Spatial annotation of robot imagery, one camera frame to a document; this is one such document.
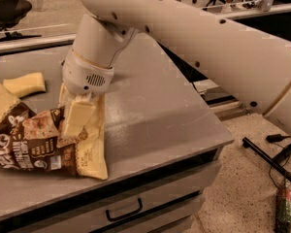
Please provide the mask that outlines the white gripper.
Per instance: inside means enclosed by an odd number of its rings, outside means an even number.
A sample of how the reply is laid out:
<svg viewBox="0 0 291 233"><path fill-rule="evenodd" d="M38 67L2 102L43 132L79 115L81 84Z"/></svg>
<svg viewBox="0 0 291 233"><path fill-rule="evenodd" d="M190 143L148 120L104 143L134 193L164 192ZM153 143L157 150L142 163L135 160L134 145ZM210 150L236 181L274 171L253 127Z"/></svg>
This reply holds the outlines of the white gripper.
<svg viewBox="0 0 291 233"><path fill-rule="evenodd" d="M58 100L58 106L64 107L63 138L80 135L96 110L90 92L105 93L113 74L114 68L98 67L81 59L73 50L68 51L62 69L64 83L60 87Z"/></svg>

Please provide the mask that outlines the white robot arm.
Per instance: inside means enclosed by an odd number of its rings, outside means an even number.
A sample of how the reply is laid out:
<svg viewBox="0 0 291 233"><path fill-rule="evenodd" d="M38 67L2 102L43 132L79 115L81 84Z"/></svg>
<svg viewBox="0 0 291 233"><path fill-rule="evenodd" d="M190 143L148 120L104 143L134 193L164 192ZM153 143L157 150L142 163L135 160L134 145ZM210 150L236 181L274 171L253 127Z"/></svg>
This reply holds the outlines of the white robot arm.
<svg viewBox="0 0 291 233"><path fill-rule="evenodd" d="M120 52L144 32L291 136L291 42L176 0L81 0L63 66L75 94L106 91Z"/></svg>

